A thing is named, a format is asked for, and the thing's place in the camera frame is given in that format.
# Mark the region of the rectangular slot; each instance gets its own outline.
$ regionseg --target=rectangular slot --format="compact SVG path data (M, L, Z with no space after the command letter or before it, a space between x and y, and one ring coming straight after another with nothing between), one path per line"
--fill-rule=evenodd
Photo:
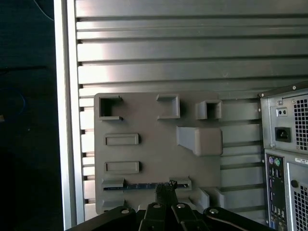
M106 162L104 168L108 174L135 174L139 173L139 161Z
M99 119L100 120L123 120L120 116L112 115L112 108L119 104L122 98L119 95L99 97Z
M290 128L275 128L276 141L291 143Z
M282 177L282 172L280 169L276 170L276 177L281 178Z
M104 138L105 145L137 145L139 144L139 135L132 134L106 134Z
M156 101L164 107L163 115L159 115L157 119L180 118L180 97L178 94L159 94Z
M195 105L195 117L201 119L220 119L222 101L202 101Z
M169 182L162 183L139 183L139 184L124 184L122 187L104 187L105 191L114 191L114 190L144 190L144 189L155 189L158 184L169 185ZM188 189L189 184L178 184L177 189Z

